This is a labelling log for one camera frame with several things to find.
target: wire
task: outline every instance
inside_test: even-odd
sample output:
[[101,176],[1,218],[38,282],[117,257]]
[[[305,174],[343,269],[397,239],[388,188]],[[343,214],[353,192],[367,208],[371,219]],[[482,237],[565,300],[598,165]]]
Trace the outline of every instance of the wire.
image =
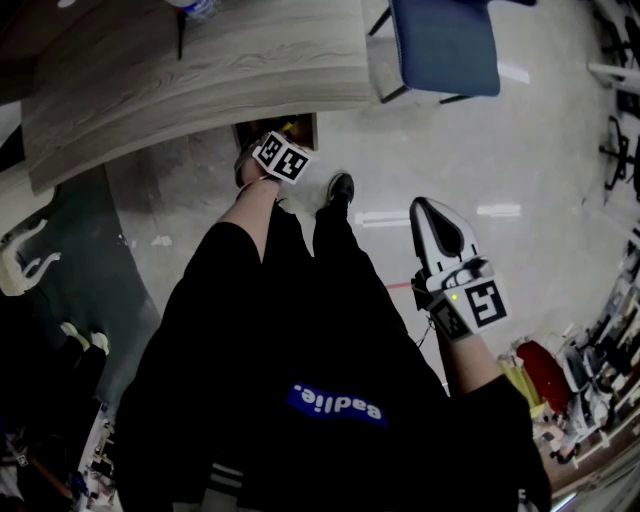
[[418,348],[422,347],[422,344],[424,343],[424,340],[427,338],[427,334],[429,334],[429,331],[431,329],[435,329],[436,326],[433,323],[433,320],[431,319],[430,316],[426,316],[427,319],[427,329],[424,331],[424,334],[422,335],[422,338],[420,338],[418,341],[415,342],[415,344],[417,345]]

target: blue chair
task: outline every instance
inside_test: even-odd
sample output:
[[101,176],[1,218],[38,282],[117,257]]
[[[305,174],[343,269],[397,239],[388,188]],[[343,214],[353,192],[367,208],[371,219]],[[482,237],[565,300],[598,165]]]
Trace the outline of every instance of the blue chair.
[[[455,94],[441,104],[500,92],[498,57],[489,18],[491,0],[391,0],[369,32],[393,16],[404,84],[388,103],[411,89]],[[533,6],[537,0],[508,0]]]

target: black shoe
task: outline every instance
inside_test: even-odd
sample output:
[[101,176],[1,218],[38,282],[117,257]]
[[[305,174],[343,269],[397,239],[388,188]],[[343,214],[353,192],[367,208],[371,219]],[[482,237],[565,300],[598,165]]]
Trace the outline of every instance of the black shoe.
[[344,208],[348,208],[353,201],[356,193],[356,187],[353,178],[348,172],[340,172],[336,174],[327,190],[327,206],[331,204],[340,204]]

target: blue logo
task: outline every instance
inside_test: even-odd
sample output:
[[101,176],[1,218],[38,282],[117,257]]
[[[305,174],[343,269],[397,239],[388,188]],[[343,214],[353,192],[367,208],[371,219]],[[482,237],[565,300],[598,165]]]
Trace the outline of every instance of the blue logo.
[[351,419],[387,426],[382,410],[366,400],[346,393],[329,393],[296,383],[287,393],[287,404],[319,419]]

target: red object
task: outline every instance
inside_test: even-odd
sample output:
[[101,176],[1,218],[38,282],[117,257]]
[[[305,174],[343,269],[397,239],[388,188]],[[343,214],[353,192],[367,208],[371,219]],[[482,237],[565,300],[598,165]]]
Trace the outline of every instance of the red object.
[[565,414],[572,393],[555,358],[536,341],[523,343],[516,354],[524,361],[524,369],[540,396],[549,402],[554,412]]

